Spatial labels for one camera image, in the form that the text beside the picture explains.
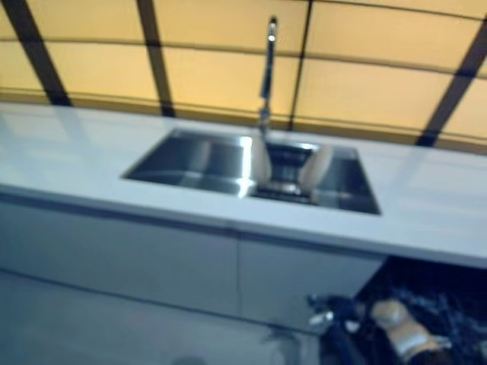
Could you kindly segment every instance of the cabinet door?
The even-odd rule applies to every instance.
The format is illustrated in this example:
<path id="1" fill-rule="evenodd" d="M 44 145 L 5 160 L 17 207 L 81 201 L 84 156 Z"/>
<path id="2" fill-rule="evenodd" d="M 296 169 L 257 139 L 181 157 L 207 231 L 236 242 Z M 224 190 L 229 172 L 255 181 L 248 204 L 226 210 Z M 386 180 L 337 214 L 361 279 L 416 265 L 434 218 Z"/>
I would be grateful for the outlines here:
<path id="1" fill-rule="evenodd" d="M 0 268 L 237 314 L 237 242 L 227 236 L 0 203 Z"/>
<path id="2" fill-rule="evenodd" d="M 384 257 L 312 251 L 249 240 L 240 245 L 245 318 L 312 332 L 308 294 L 353 297 Z"/>

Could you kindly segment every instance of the dark vertical strip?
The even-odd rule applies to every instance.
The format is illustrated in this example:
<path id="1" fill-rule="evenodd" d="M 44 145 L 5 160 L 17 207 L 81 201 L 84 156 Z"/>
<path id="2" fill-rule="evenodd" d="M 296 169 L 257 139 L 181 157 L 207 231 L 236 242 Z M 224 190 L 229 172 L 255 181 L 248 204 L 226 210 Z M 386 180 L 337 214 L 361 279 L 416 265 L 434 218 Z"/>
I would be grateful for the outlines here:
<path id="1" fill-rule="evenodd" d="M 167 81 L 166 66 L 162 58 L 161 40 L 159 39 L 154 2 L 152 0 L 137 0 L 137 7 L 142 29 L 144 30 L 145 45 L 151 60 L 152 74 L 154 75 L 161 102 L 161 113 L 163 116 L 175 116 Z"/>
<path id="2" fill-rule="evenodd" d="M 313 0 L 307 0 L 306 23 L 304 24 L 303 42 L 301 44 L 301 52 L 299 54 L 298 75 L 296 76 L 294 95 L 292 97 L 291 115 L 289 116 L 289 123 L 288 123 L 289 131 L 292 131 L 294 128 L 294 115 L 296 113 L 296 105 L 298 104 L 299 87 L 301 85 L 301 73 L 303 71 L 304 54 L 306 52 L 307 35 L 310 28 L 310 19 L 311 19 L 312 10 L 313 10 Z"/>
<path id="3" fill-rule="evenodd" d="M 2 4 L 51 104 L 71 106 L 25 0 L 2 0 Z"/>
<path id="4" fill-rule="evenodd" d="M 461 101 L 470 83 L 477 75 L 487 54 L 487 18 L 482 22 L 472 45 L 463 58 L 448 89 L 441 98 L 422 135 L 416 140 L 417 146 L 433 146 L 441 130 Z"/>

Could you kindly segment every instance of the faucet spout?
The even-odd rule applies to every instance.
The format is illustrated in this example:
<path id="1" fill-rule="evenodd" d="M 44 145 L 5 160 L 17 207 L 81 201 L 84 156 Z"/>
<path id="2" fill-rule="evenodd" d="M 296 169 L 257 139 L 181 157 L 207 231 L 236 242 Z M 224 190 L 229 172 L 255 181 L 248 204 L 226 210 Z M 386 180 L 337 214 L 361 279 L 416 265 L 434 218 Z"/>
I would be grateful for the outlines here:
<path id="1" fill-rule="evenodd" d="M 269 100 L 271 97 L 272 66 L 274 63 L 274 44 L 277 39 L 277 18 L 271 17 L 267 25 L 267 53 L 264 78 L 260 89 L 260 97 L 263 98 L 263 107 L 259 110 L 259 129 L 262 137 L 265 137 L 270 118 Z"/>

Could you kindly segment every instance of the white countertop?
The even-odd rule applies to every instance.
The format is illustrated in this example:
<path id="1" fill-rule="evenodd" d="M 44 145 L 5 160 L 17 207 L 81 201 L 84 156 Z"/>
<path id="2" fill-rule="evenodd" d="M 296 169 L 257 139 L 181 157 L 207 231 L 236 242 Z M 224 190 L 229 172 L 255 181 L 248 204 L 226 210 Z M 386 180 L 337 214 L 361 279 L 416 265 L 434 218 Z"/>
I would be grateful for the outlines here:
<path id="1" fill-rule="evenodd" d="M 176 126 L 250 132 L 185 119 L 0 103 L 0 192 L 487 268 L 485 156 L 272 132 L 288 141 L 357 148 L 378 216 L 121 178 Z"/>

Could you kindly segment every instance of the sink basin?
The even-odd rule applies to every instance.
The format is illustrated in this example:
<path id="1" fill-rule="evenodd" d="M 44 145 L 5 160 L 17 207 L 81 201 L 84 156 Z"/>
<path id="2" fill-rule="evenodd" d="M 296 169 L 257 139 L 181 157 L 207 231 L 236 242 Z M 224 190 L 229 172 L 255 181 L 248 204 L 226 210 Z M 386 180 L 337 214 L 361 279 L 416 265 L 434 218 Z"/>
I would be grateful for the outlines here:
<path id="1" fill-rule="evenodd" d="M 124 177 L 235 195 L 379 214 L 354 148 L 333 146 L 333 156 L 312 193 L 300 190 L 299 174 L 320 148 L 308 143 L 266 141 L 270 180 L 254 178 L 256 160 L 250 136 L 176 129 Z"/>

